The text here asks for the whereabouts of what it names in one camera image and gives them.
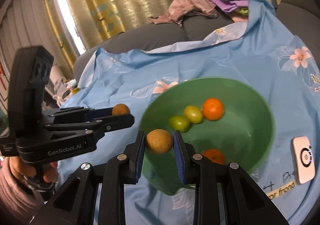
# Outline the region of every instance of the screw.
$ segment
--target screw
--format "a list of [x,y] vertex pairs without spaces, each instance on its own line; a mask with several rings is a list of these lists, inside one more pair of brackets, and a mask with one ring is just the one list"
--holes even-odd
[[232,168],[232,169],[238,169],[239,168],[239,164],[237,164],[237,163],[231,163],[230,164],[230,167]]
[[202,159],[202,155],[200,155],[200,154],[195,154],[195,155],[193,155],[193,159],[194,159],[194,160],[201,160],[201,159]]
[[123,161],[123,160],[126,160],[127,159],[127,156],[125,154],[120,154],[117,156],[118,160],[119,161]]
[[82,170],[88,170],[89,168],[90,168],[90,164],[88,164],[88,163],[84,163],[81,165]]

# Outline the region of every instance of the tangerine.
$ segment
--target tangerine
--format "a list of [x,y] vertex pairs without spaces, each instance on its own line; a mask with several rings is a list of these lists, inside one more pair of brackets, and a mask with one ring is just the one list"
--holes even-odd
[[217,98],[209,98],[202,105],[202,113],[210,121],[219,120],[224,114],[224,106]]
[[211,162],[216,164],[226,164],[224,155],[218,149],[208,149],[201,153],[207,157]]

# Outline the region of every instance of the purple cloth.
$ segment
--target purple cloth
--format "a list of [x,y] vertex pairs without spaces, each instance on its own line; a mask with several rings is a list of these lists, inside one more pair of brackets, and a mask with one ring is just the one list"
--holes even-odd
[[249,6],[249,0],[210,0],[225,13],[231,13]]

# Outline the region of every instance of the small round fruit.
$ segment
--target small round fruit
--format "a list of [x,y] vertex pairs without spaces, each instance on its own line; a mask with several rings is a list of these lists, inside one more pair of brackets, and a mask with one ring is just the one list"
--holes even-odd
[[184,115],[190,120],[193,124],[200,124],[202,122],[203,116],[199,108],[196,106],[187,106],[184,109]]
[[166,130],[156,129],[147,135],[146,146],[150,151],[156,154],[164,154],[171,150],[173,139]]
[[208,149],[201,154],[207,157],[213,163],[226,164],[224,155],[218,149]]
[[122,114],[129,114],[130,109],[125,104],[117,104],[112,109],[112,115],[122,115]]
[[169,124],[174,130],[185,133],[190,128],[190,120],[186,116],[173,116],[169,119]]
[[202,113],[210,121],[219,120],[224,115],[224,106],[217,98],[210,98],[203,103]]

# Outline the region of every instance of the pink cloth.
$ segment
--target pink cloth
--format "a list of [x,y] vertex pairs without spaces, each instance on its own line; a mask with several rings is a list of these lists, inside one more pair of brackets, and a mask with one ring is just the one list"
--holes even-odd
[[173,0],[168,12],[157,18],[149,17],[149,23],[177,23],[182,27],[182,19],[184,15],[204,15],[207,17],[217,17],[215,4],[209,0]]
[[14,220],[21,225],[29,224],[43,205],[40,193],[33,193],[28,195],[20,188],[9,169],[9,158],[5,158],[0,170],[0,201],[3,203],[0,205],[0,220],[7,217],[12,221],[8,225],[16,224]]
[[247,22],[247,21],[249,21],[249,17],[247,15],[242,15],[237,12],[231,12],[231,13],[225,13],[225,14],[230,16],[230,18],[234,22]]

